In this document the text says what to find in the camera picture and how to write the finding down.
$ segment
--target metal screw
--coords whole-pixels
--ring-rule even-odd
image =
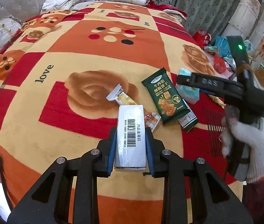
[[[197,158],[196,161],[197,161],[199,164],[204,164],[204,163],[206,162],[202,157]]]
[[[66,161],[64,157],[59,157],[59,158],[56,160],[56,162],[57,162],[58,164],[62,164],[62,163],[64,163],[64,161]]]
[[[98,155],[99,153],[100,153],[100,150],[98,150],[98,149],[92,149],[91,150],[92,155]]]
[[[164,155],[170,155],[170,154],[171,154],[171,151],[168,150],[168,149],[164,149],[164,150],[162,151],[162,153],[163,153]]]

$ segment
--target hand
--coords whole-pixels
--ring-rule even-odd
[[[233,136],[241,142],[251,146],[250,165],[247,172],[247,183],[254,183],[264,177],[264,118],[260,119],[260,128],[246,125],[239,121],[231,121],[229,124],[224,117],[221,121],[226,129],[221,134],[223,142],[222,154],[229,155]]]

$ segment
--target bed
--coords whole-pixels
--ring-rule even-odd
[[[13,206],[55,159],[80,157],[107,138],[118,105],[106,96],[118,83],[155,112],[141,81],[162,67],[174,84],[181,67],[217,75],[183,26],[158,10],[95,2],[28,20],[0,53],[0,156]],[[191,105],[199,123],[189,133],[175,121],[159,123],[153,134],[180,156],[205,158],[223,176],[224,110],[205,94],[200,98]],[[241,199],[242,183],[229,175],[226,183]],[[162,179],[113,171],[98,179],[98,195],[101,223],[160,222]]]

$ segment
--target barcode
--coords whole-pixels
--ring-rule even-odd
[[[121,87],[121,88],[119,89],[119,91],[117,92],[116,96],[118,97],[118,96],[122,95],[123,93],[124,93],[124,90],[123,90],[123,88]]]
[[[135,119],[128,119],[127,147],[136,147],[136,123]]]

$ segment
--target snack wrapper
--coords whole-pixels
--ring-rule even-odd
[[[179,75],[191,76],[191,74],[192,72],[188,71],[187,69],[180,68]],[[199,100],[199,88],[176,84],[176,90],[184,100],[193,105]]]
[[[133,99],[131,99],[125,92],[120,84],[118,84],[106,97],[108,101],[115,101],[119,105],[138,105]],[[146,127],[150,127],[153,132],[159,123],[161,116],[154,113],[148,112],[143,109],[144,112],[144,124]]]
[[[219,47],[217,46],[205,46],[204,47],[205,52],[209,52],[210,54],[214,55],[219,52]]]
[[[178,122],[181,124],[182,128],[186,132],[189,132],[198,123],[198,119],[196,115],[193,113],[193,111],[190,109],[190,107],[187,105],[187,103],[185,101],[184,103],[186,104],[190,112],[187,113],[182,118],[178,119]]]
[[[144,79],[142,84],[149,91],[163,124],[182,118],[190,112],[169,79],[165,68]]]
[[[212,99],[215,103],[219,104],[224,109],[226,104],[223,103],[223,101],[220,98],[218,98],[218,97],[216,97],[214,95],[210,95],[210,94],[208,94],[208,96],[209,96],[210,99]]]

